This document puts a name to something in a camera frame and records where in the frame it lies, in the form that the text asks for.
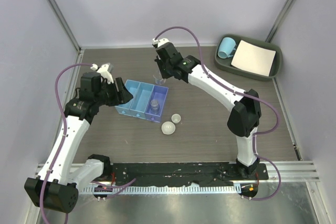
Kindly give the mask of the blue three-compartment organizer bin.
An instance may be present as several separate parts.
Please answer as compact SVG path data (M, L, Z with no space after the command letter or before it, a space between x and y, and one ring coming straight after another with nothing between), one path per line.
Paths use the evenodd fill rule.
M116 111L121 115L160 123L168 95L168 87L134 80L127 80L125 87L133 95L133 99L126 104L115 106ZM153 99L159 101L160 111L158 114L152 114L150 111L150 101Z

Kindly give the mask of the clear glass beaker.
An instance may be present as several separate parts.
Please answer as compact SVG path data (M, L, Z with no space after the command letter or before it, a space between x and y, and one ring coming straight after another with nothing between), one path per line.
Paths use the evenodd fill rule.
M154 74L153 75L154 82L156 85L162 86L165 84L166 79L162 77L160 73Z

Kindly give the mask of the small clear glass flask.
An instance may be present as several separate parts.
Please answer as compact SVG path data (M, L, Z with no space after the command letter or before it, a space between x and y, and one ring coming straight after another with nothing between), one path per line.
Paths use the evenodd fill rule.
M156 99L153 99L150 101L150 111L152 114L158 114L160 111L160 104L159 101Z

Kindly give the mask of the white ceramic crucible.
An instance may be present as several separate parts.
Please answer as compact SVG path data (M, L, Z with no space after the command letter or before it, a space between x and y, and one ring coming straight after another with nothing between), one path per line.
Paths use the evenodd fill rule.
M171 116L171 120L174 124L179 124L181 122L181 116L175 113Z

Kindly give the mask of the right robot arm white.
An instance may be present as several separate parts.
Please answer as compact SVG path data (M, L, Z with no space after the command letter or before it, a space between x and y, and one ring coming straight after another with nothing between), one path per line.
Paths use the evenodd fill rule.
M167 39L155 40L152 45L157 53L155 62L164 79L174 77L196 86L214 97L230 112L227 126L236 136L237 173L242 179L250 179L254 176L259 158L253 151L253 134L257 132L261 108L258 101L245 95L256 98L258 93L253 89L246 93L229 83L226 85L231 90L225 89L217 83L217 81L223 82L223 79L214 75L215 79L212 80L211 72L206 67L202 67L200 60L193 56L184 58Z

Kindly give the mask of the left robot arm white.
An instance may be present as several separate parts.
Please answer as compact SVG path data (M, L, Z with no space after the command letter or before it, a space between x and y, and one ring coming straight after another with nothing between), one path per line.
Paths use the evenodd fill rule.
M110 158L92 154L75 172L71 173L79 144L101 106L118 106L133 99L122 78L109 81L97 72L86 72L80 79L76 96L65 106L65 122L47 159L36 178L28 178L24 184L33 204L70 213L79 193L96 178L107 181L112 174Z

